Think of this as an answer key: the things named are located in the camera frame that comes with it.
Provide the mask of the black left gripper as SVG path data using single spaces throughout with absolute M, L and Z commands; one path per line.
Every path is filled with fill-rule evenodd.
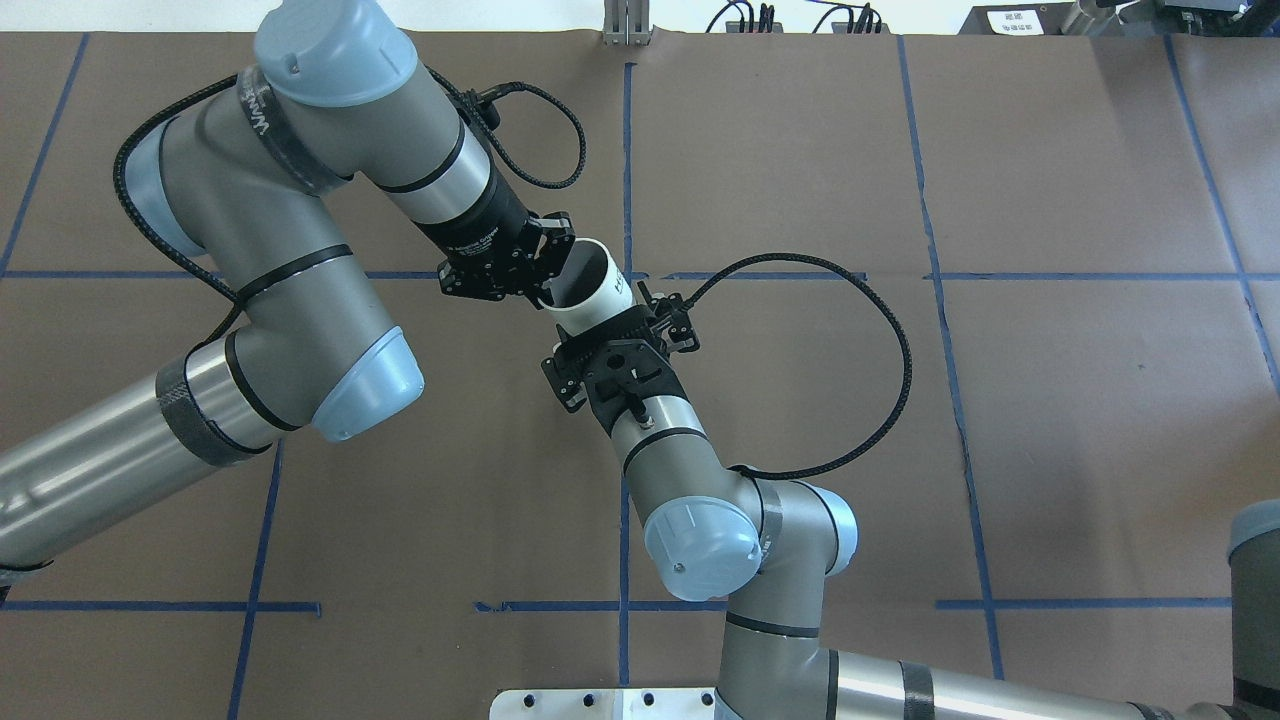
M 567 211 L 532 214 L 502 174 L 492 176 L 479 200 L 448 222 L 420 231 L 445 255 L 438 268 L 442 292 L 498 302 L 524 297 L 547 305 L 544 284 L 559 277 L 576 242 Z

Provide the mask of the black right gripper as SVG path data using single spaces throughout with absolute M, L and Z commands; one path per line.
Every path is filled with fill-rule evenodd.
M 637 291 L 648 313 L 649 340 L 561 329 L 559 350 L 540 364 L 559 405 L 567 413 L 589 407 L 603 430 L 613 430 L 625 415 L 636 421 L 648 419 L 653 411 L 644 402 L 649 398 L 687 400 L 664 354 L 691 354 L 701 347 L 689 301 L 680 293 L 653 293 L 645 282 L 637 283 Z

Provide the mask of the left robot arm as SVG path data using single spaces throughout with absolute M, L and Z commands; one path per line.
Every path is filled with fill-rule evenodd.
M 303 427 L 349 439 L 424 377 L 324 199 L 366 177 L 442 252 L 449 297 L 552 304 L 575 241 L 500 172 L 484 104 L 375 1 L 284 1 L 255 60 L 133 131 L 111 168 L 136 229 L 230 310 L 151 375 L 3 455 L 3 588 Z

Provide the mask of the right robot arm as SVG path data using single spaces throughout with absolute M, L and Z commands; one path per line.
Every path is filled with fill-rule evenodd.
M 722 598 L 719 719 L 1275 719 L 1277 355 L 1222 274 L 873 272 L 722 281 L 692 324 L 639 291 L 559 315 L 553 391 L 590 409 L 664 588 Z M 979 676 L 836 650 L 832 579 L 960 577 Z M 1004 612 L 1231 596 L 1224 702 L 1007 679 Z

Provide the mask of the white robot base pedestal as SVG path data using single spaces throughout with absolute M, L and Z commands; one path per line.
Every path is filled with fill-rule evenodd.
M 643 687 L 512 689 L 500 692 L 489 719 L 714 719 L 712 688 Z

